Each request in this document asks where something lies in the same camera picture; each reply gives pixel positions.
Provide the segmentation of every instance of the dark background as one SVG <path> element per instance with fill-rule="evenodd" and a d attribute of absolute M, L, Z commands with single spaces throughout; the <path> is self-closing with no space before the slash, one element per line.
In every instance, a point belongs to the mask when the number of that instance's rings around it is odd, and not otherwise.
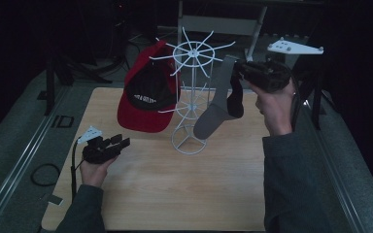
<path fill-rule="evenodd" d="M 206 5 L 185 6 L 185 12 L 256 18 L 254 12 L 259 11 L 200 2 Z M 177 14 L 177 1 L 169 0 L 0 0 L 0 121 L 29 82 L 45 70 L 52 52 L 85 63 L 93 63 L 95 57 L 122 56 L 132 27 L 153 40 L 157 25 L 177 25 Z M 123 21 L 113 38 L 116 47 L 107 50 L 104 42 L 111 40 L 111 27 Z M 310 46 L 324 46 L 320 58 L 300 56 L 294 71 L 324 70 L 323 88 L 332 95 L 373 175 L 373 1 L 327 1 L 319 10 L 273 6 L 261 33 L 309 36 Z"/>

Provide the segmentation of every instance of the wooden table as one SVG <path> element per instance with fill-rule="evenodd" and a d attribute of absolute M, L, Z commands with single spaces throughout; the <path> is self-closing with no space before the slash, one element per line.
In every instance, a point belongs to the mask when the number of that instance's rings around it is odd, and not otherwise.
<path fill-rule="evenodd" d="M 104 139 L 119 133 L 131 139 L 103 185 L 102 215 L 108 230 L 264 230 L 261 137 L 267 131 L 253 92 L 244 94 L 244 116 L 223 123 L 194 155 L 171 144 L 181 121 L 177 113 L 160 133 L 120 127 L 121 94 L 120 88 L 95 88 L 76 135 L 92 125 L 102 130 Z M 77 147 L 77 164 L 85 145 Z M 47 230 L 57 227 L 71 204 L 71 154 L 72 147 L 53 192 L 63 203 L 49 204 L 42 220 Z"/>

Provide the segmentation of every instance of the person's left hand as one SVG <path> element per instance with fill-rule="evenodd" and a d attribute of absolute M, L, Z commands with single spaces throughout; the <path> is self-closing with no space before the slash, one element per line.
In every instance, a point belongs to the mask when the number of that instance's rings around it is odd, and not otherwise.
<path fill-rule="evenodd" d="M 80 166 L 83 184 L 101 187 L 108 174 L 108 167 L 116 159 L 117 156 L 102 164 L 92 164 L 84 161 Z"/>

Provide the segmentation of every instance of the black object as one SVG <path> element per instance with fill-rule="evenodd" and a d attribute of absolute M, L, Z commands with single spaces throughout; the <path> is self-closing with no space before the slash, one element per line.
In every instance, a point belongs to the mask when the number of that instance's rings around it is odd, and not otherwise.
<path fill-rule="evenodd" d="M 265 62 L 238 59 L 234 71 L 245 80 L 270 93 L 286 87 L 291 77 L 287 65 L 273 59 Z"/>
<path fill-rule="evenodd" d="M 101 164 L 120 155 L 120 151 L 129 145 L 129 138 L 123 140 L 121 134 L 106 140 L 98 136 L 87 141 L 87 146 L 84 147 L 83 157 L 84 160 L 89 163 Z"/>

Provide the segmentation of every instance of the rotating display rack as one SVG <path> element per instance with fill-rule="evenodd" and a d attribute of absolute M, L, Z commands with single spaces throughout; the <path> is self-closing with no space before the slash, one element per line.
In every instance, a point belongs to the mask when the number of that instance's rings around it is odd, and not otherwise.
<path fill-rule="evenodd" d="M 231 47 L 235 42 L 229 45 L 213 48 L 206 42 L 211 38 L 214 31 L 212 31 L 202 42 L 191 41 L 184 28 L 183 33 L 186 38 L 185 42 L 180 43 L 177 46 L 168 43 L 166 44 L 167 46 L 174 48 L 172 55 L 150 57 L 150 59 L 158 60 L 173 58 L 176 71 L 171 74 L 171 76 L 176 76 L 177 82 L 181 80 L 178 79 L 181 69 L 190 69 L 191 77 L 189 84 L 182 81 L 181 87 L 184 90 L 183 96 L 181 96 L 181 93 L 179 93 L 177 89 L 177 97 L 179 97 L 178 99 L 180 101 L 177 103 L 176 108 L 171 110 L 176 111 L 182 117 L 180 123 L 171 135 L 171 142 L 173 147 L 181 153 L 196 154 L 201 152 L 207 144 L 206 140 L 200 140 L 193 135 L 193 127 L 194 123 L 210 103 L 211 78 L 214 61 L 222 62 L 222 59 L 216 58 L 216 50 Z M 209 67 L 210 71 L 207 73 L 204 67 Z M 206 79 L 203 86 L 197 86 L 198 72 L 202 72 Z"/>

